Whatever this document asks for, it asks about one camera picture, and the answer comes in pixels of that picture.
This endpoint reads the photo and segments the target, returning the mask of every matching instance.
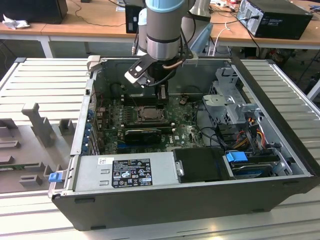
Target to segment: power supply label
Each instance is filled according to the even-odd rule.
[[[152,173],[150,159],[113,161],[111,185],[115,189],[151,186]]]

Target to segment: table leg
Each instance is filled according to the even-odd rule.
[[[46,58],[54,58],[53,52],[50,48],[50,39],[48,36],[41,36],[39,39],[44,55]]]
[[[91,54],[89,43],[87,41],[84,42],[84,49],[86,54]]]
[[[320,80],[316,83],[316,85],[311,89],[311,91],[308,93],[307,97],[310,100],[315,99],[315,97],[320,93]]]

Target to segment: computer case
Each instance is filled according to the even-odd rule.
[[[242,0],[236,15],[256,38],[299,40],[312,13],[286,0]]]
[[[1,0],[0,20],[3,15],[29,23],[60,24],[68,11],[66,0]]]

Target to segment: wooden desk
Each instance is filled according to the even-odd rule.
[[[53,58],[50,41],[84,42],[86,52],[89,52],[88,42],[132,43],[134,34],[126,33],[125,13],[117,12],[116,5],[107,0],[92,0],[82,3],[80,0],[66,0],[68,13],[62,24],[31,23],[30,28],[11,30],[0,24],[0,39],[37,40],[40,41],[47,58]],[[307,10],[310,1],[293,1]],[[225,23],[236,18],[230,13],[212,14],[211,22]],[[211,36],[217,38],[224,24],[215,24]],[[231,29],[225,30],[219,37],[218,44],[222,46],[255,47],[248,32],[241,23],[228,24]],[[320,49],[320,20],[312,20],[300,40],[255,38],[261,48],[285,49]]]
[[[14,35],[41,35],[42,29],[46,26],[45,23],[32,23],[30,27],[17,28],[13,30],[6,27],[4,24],[0,24],[0,35],[1,34],[14,34]]]
[[[294,4],[309,10],[310,1],[294,0]],[[275,39],[275,38],[254,38],[261,48],[284,48],[284,49],[320,49],[320,20],[311,20],[299,40]],[[230,13],[215,12],[212,14],[212,23],[225,23],[236,20]],[[255,47],[248,31],[240,22],[227,25],[231,30],[225,30],[219,36],[218,42],[222,46]],[[213,25],[211,37],[216,39],[219,32],[225,28],[224,24]]]
[[[111,2],[107,0],[93,0],[91,3],[81,3],[80,0],[66,0],[66,2],[68,12],[62,24],[47,24],[41,31],[43,35],[108,38],[135,37],[135,34],[126,33],[125,13],[117,12],[117,6]],[[92,24],[88,24],[76,16],[76,11],[78,16]]]

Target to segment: laboratory floor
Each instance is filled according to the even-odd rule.
[[[44,58],[42,47],[38,41],[25,41],[25,40],[4,40],[7,47],[17,56],[26,58]],[[83,42],[62,42],[54,41],[50,43],[57,58],[87,58],[88,54],[85,53],[85,47]],[[131,55],[131,43],[111,43],[111,42],[90,42],[89,43],[91,55],[101,55],[105,57],[123,57]],[[218,47],[220,53],[227,53],[225,47]],[[240,58],[244,58],[244,55],[240,53],[239,47],[232,48],[232,54]],[[282,70],[296,82],[313,57],[316,55],[317,50],[296,52],[296,57],[291,57]],[[216,54],[217,56],[228,56],[229,53]],[[0,79],[5,75],[7,69],[16,59],[8,49],[0,42]],[[314,61],[308,71],[304,74],[302,81],[298,86],[305,90],[309,79],[316,72],[319,72],[320,62]]]

